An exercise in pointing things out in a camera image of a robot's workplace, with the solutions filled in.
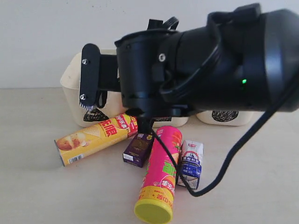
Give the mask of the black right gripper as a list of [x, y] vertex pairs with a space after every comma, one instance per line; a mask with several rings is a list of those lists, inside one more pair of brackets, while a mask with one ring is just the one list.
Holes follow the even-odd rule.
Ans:
[[100, 49], [95, 44], [86, 44], [81, 52], [80, 106], [91, 110], [96, 104], [97, 90], [107, 90], [121, 93], [128, 115], [182, 117], [187, 106], [166, 102], [160, 93], [160, 87], [169, 77], [164, 63], [159, 61], [159, 47], [175, 33], [175, 30], [150, 29], [115, 41], [119, 78], [108, 74], [108, 67], [100, 69]]

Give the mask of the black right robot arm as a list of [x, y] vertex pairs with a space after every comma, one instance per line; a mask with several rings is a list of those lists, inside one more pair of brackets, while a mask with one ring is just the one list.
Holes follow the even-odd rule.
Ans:
[[265, 111], [299, 77], [299, 16], [262, 13], [258, 3], [213, 12], [204, 27], [177, 31], [178, 20], [115, 42], [104, 55], [86, 44], [81, 55], [80, 106], [103, 107], [121, 94], [131, 116], [187, 117], [201, 111]]

